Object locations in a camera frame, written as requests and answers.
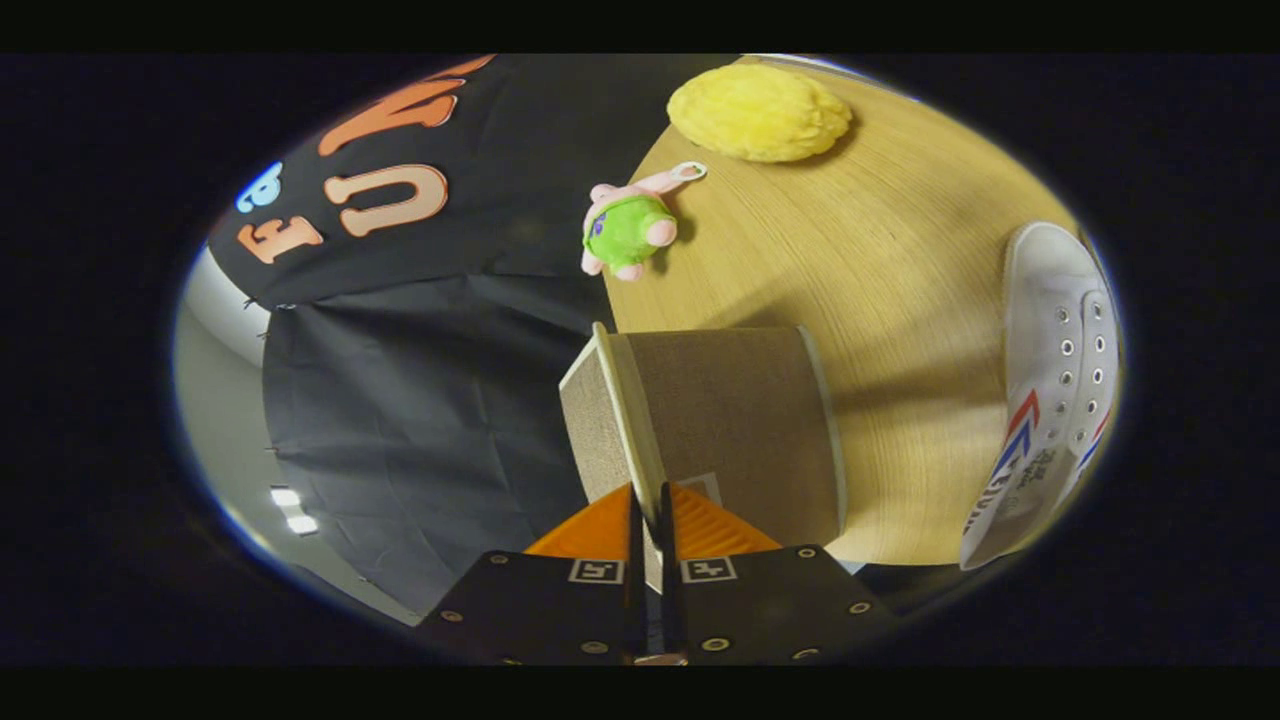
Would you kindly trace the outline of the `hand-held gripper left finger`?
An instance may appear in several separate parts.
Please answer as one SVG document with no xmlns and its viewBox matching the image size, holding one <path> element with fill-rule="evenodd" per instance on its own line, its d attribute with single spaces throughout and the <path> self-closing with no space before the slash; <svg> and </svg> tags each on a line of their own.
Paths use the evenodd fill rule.
<svg viewBox="0 0 1280 720">
<path fill-rule="evenodd" d="M 522 552 L 483 553 L 415 629 L 472 665 L 623 666 L 646 648 L 643 514 L 625 486 Z"/>
</svg>

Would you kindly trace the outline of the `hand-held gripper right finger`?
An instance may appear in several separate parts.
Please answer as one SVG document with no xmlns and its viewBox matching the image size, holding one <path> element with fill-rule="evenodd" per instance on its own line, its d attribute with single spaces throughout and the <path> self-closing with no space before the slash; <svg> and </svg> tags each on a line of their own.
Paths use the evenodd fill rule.
<svg viewBox="0 0 1280 720">
<path fill-rule="evenodd" d="M 658 520 L 664 647 L 685 664 L 841 664 L 896 632 L 890 605 L 819 544 L 780 544 L 676 484 Z"/>
</svg>

